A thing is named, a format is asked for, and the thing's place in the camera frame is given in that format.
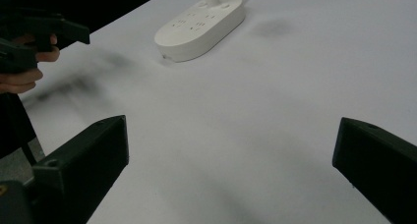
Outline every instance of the extension socket base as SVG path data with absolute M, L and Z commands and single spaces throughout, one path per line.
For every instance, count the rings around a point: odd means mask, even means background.
M 244 19 L 242 0 L 220 0 L 213 7 L 202 0 L 160 28 L 154 41 L 163 58 L 183 62 L 211 50 Z

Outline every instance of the power outlet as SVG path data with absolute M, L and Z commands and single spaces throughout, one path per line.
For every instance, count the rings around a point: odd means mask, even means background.
M 202 0 L 159 29 L 154 41 L 174 62 L 195 59 L 212 49 L 245 19 L 242 0 Z

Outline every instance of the table surface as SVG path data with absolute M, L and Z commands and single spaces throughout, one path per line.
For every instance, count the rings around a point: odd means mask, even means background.
M 416 0 L 244 0 L 210 52 L 163 59 L 157 30 L 198 1 L 148 1 L 21 95 L 46 153 L 126 115 L 130 163 L 89 224 L 388 224 L 331 159 L 341 117 L 417 144 Z

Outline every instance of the dark background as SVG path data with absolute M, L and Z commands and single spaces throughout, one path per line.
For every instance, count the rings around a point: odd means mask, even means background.
M 68 21 L 89 28 L 90 33 L 110 24 L 149 0 L 12 0 L 15 6 L 60 13 Z M 58 35 L 60 49 L 74 41 Z

